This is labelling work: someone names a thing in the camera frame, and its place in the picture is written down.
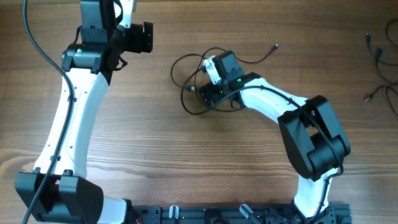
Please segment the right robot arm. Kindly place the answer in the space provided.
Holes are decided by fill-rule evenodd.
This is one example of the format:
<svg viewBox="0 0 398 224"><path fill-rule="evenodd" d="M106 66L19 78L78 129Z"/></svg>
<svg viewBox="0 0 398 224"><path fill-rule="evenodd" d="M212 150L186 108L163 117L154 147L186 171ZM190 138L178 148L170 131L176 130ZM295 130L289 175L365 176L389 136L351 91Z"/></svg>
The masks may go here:
<svg viewBox="0 0 398 224"><path fill-rule="evenodd" d="M279 125L287 157L299 174L294 207L306 222L319 220L328 206L330 183L343 174L351 152L330 102L321 95L292 95L257 73L246 73L232 51L205 59L201 69L210 77L200 88L209 109L229 100Z"/></svg>

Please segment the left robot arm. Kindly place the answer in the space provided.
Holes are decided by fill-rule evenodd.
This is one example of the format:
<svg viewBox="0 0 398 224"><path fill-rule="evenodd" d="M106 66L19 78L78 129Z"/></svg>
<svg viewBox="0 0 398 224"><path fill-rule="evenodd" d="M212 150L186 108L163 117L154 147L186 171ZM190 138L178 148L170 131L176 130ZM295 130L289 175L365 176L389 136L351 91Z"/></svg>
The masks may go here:
<svg viewBox="0 0 398 224"><path fill-rule="evenodd" d="M25 219L51 223L140 223L128 199L107 197L87 180L88 146L112 74L126 66L125 52L149 53L153 25L133 24L135 0L82 1L82 23L56 66L62 92L46 145L15 189Z"/></svg>

